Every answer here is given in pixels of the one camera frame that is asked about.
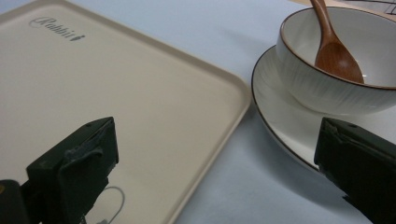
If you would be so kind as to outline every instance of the table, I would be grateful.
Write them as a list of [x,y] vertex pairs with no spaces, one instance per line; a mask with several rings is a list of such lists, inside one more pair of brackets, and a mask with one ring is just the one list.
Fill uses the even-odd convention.
[[[5,12],[28,0],[1,0]],[[73,0],[250,82],[290,1]],[[252,105],[177,223],[370,223],[323,175],[284,151]]]

